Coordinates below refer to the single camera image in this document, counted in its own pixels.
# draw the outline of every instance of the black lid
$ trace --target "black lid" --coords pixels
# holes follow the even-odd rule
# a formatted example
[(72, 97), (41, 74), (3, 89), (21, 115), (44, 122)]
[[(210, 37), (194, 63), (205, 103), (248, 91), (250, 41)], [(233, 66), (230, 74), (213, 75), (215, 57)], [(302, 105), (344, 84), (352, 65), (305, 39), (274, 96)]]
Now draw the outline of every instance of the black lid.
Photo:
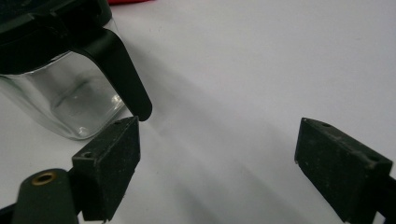
[(36, 69), (69, 51), (73, 35), (110, 19), (106, 0), (2, 0), (0, 74)]

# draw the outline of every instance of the red object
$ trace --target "red object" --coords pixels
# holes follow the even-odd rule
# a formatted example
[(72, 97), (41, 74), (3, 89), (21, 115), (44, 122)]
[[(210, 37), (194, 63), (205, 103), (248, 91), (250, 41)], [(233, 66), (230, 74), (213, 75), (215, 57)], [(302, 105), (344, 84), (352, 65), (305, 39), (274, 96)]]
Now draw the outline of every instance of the red object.
[(147, 2), (149, 0), (107, 0), (110, 5)]

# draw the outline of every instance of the clear glass container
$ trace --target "clear glass container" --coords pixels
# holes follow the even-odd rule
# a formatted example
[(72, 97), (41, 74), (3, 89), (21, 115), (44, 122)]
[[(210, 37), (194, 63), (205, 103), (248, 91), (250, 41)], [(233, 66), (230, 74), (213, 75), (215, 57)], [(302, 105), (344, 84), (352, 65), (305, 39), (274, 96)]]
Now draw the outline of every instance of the clear glass container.
[[(117, 34), (113, 20), (105, 28)], [(124, 108), (97, 65), (71, 51), (28, 73), (0, 74), (0, 91), (42, 126), (76, 140), (95, 135)]]

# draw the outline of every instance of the white surface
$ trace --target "white surface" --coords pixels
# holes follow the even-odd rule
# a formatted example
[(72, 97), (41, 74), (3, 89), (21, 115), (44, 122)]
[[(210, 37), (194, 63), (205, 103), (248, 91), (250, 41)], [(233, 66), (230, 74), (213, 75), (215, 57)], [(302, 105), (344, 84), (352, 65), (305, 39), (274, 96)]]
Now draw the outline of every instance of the white surface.
[[(112, 9), (154, 104), (112, 223), (341, 223), (293, 161), (301, 117), (396, 161), (395, 1)], [(28, 175), (69, 169), (87, 141), (50, 133), (3, 95), (0, 106), (5, 206)]]

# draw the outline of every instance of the black clamp jaw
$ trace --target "black clamp jaw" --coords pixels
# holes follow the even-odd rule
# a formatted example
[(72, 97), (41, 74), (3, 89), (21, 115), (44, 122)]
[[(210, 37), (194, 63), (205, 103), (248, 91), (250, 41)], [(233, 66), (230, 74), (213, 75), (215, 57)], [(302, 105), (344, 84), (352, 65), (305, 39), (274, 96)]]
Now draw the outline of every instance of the black clamp jaw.
[(0, 210), (0, 223), (76, 224), (113, 218), (140, 161), (138, 118), (121, 119), (72, 158), (73, 168), (49, 169), (21, 183), (18, 200)]
[(386, 157), (330, 124), (302, 119), (295, 161), (344, 222), (373, 223), (378, 211), (396, 223), (396, 181)]

